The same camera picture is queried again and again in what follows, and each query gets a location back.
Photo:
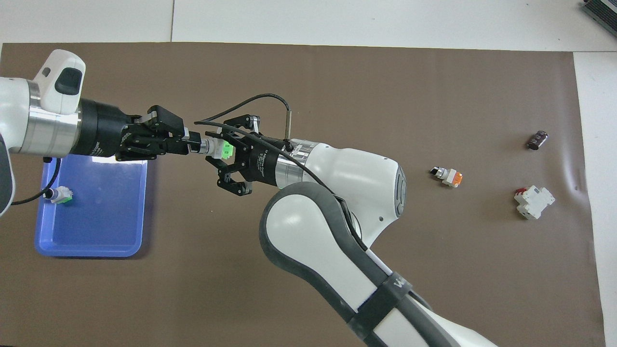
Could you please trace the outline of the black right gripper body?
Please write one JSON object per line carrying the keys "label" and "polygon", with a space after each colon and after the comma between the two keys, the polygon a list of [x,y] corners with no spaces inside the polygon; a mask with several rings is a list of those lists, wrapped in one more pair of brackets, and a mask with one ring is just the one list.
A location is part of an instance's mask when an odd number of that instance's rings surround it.
{"label": "black right gripper body", "polygon": [[265,147],[258,141],[251,140],[247,136],[243,137],[239,147],[239,162],[244,162],[240,169],[240,175],[245,181],[258,181],[277,187],[276,183],[276,164],[279,154],[276,151]]}

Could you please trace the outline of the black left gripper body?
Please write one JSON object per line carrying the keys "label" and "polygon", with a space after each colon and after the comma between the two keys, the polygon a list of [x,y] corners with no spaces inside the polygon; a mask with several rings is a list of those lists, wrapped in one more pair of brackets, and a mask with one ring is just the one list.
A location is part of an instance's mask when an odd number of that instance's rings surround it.
{"label": "black left gripper body", "polygon": [[114,156],[121,147],[122,132],[137,115],[128,115],[117,106],[80,99],[80,131],[77,154],[93,157]]}

